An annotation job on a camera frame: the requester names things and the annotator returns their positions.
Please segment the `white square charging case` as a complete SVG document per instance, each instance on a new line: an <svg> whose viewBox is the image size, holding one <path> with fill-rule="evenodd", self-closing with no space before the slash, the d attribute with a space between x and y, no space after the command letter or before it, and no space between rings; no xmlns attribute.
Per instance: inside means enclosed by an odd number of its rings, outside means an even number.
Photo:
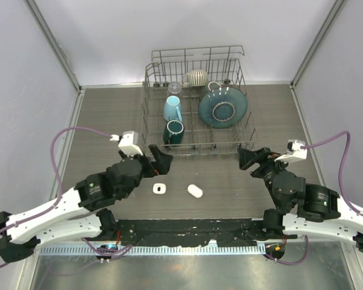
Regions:
<svg viewBox="0 0 363 290"><path fill-rule="evenodd" d="M166 193L166 185L164 183L155 183L152 187L153 194L164 195Z"/></svg>

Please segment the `white oval earbud case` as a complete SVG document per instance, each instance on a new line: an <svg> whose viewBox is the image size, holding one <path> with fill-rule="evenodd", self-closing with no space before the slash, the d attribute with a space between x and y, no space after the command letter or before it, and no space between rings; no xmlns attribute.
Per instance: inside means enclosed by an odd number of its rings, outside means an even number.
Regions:
<svg viewBox="0 0 363 290"><path fill-rule="evenodd" d="M189 184L187 187L187 192L194 198L201 198L203 196L203 190L195 184Z"/></svg>

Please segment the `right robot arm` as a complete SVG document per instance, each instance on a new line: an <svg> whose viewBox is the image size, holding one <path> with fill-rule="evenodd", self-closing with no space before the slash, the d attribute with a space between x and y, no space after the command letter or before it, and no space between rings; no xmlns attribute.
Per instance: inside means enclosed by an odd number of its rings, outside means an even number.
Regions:
<svg viewBox="0 0 363 290"><path fill-rule="evenodd" d="M341 194L288 171L290 163L303 161L307 151L291 141L285 154L268 147L237 149L240 170L254 164L251 177L264 181L274 207L264 211L261 231L265 239L277 236L320 236L356 245L363 253L363 209L355 210Z"/></svg>

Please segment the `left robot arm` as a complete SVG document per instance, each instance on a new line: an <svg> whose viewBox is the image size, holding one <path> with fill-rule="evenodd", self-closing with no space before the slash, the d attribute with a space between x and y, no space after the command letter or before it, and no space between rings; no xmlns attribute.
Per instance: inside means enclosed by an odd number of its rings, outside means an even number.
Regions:
<svg viewBox="0 0 363 290"><path fill-rule="evenodd" d="M60 197L19 214L0 212L0 256L6 263L30 257L49 243L82 237L112 240L117 233L113 214L106 210L126 199L143 178L168 174L172 155L156 145L145 154L128 156L104 172L78 182Z"/></svg>

